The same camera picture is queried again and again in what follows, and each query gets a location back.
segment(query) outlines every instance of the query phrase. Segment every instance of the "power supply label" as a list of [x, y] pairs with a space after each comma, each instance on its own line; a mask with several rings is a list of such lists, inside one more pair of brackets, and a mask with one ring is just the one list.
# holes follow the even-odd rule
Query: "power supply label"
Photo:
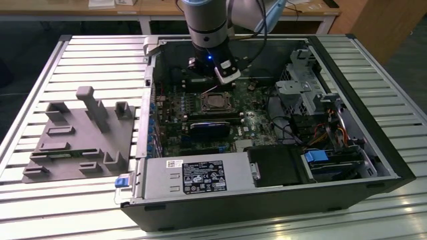
[[181, 179], [184, 194], [227, 191], [223, 161], [183, 163]]

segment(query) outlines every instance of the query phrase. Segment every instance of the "gray plastic part holder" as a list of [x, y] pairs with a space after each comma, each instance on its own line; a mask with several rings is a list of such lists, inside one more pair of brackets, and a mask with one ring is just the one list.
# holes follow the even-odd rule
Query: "gray plastic part holder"
[[135, 107], [117, 102], [104, 107], [93, 88], [81, 86], [76, 97], [85, 108], [50, 102], [48, 122], [22, 172], [22, 183], [117, 176], [128, 172]]

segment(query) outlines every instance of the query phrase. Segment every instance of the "metal slatted table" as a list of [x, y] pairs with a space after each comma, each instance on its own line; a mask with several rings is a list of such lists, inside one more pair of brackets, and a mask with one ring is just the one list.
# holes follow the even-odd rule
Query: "metal slatted table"
[[[20, 183], [48, 117], [48, 102], [82, 108], [74, 90], [94, 88], [106, 107], [140, 106], [144, 36], [73, 36], [57, 43], [0, 146], [0, 239], [400, 239], [427, 232], [427, 117], [356, 39], [319, 36], [417, 179], [349, 209], [173, 232], [140, 230], [114, 203], [114, 177]], [[323, 76], [335, 91], [328, 77]], [[135, 169], [139, 120], [131, 146]]]

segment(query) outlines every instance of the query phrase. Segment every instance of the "green circuit board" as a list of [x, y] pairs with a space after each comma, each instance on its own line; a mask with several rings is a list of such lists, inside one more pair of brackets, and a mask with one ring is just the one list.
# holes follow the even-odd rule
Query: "green circuit board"
[[219, 111], [231, 112], [237, 115], [229, 128], [229, 135], [208, 141], [195, 141], [188, 136], [188, 127], [193, 122], [188, 122], [185, 117], [199, 116], [209, 119], [203, 109], [203, 96], [200, 93], [185, 93], [179, 88], [172, 91], [164, 102], [160, 111], [160, 131], [163, 132], [161, 146], [164, 157], [177, 157], [183, 155], [199, 155], [209, 153], [236, 152], [235, 142], [239, 140], [252, 140], [253, 146], [276, 144], [276, 135], [271, 128], [264, 110], [267, 87], [257, 87], [248, 90], [252, 84], [249, 80], [239, 80], [232, 91], [216, 92], [215, 94], [227, 96], [229, 107], [216, 108]]

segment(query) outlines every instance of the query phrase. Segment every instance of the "motherboard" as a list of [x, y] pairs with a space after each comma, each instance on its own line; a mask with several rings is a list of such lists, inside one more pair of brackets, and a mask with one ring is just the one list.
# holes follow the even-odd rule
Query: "motherboard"
[[187, 86], [164, 86], [156, 98], [164, 157], [235, 153], [276, 144], [265, 112], [267, 86], [257, 87], [253, 79], [209, 92]]

